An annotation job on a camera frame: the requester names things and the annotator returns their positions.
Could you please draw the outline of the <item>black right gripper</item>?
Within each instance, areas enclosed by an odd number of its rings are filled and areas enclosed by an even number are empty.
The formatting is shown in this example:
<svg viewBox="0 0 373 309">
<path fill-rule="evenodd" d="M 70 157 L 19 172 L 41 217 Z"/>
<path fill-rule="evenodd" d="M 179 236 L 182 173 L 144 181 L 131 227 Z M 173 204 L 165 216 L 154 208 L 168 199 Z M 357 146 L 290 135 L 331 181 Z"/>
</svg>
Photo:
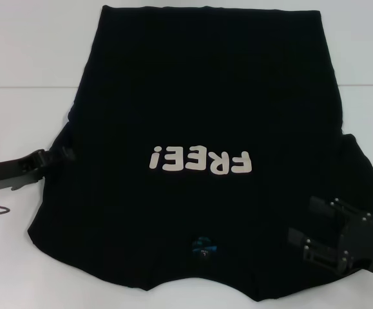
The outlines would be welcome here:
<svg viewBox="0 0 373 309">
<path fill-rule="evenodd" d="M 289 229 L 288 242 L 303 250 L 303 259 L 329 270 L 351 274 L 357 270 L 373 273 L 373 215 L 339 198 L 331 201 L 312 196 L 309 210 L 333 223 L 346 224 L 338 241 L 338 250 Z"/>
</svg>

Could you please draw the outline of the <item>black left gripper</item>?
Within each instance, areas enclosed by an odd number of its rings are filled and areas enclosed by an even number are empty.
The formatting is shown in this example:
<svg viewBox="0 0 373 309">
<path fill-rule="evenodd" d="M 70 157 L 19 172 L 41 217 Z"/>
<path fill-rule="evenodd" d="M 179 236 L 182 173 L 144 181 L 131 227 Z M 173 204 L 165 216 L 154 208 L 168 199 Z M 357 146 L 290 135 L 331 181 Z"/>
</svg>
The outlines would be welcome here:
<svg viewBox="0 0 373 309">
<path fill-rule="evenodd" d="M 47 151 L 39 149 L 25 157 L 0 162 L 0 190 L 11 188 L 14 191 L 42 180 L 46 170 L 46 162 L 48 164 L 63 164 L 74 160 L 73 150 L 61 147 Z"/>
</svg>

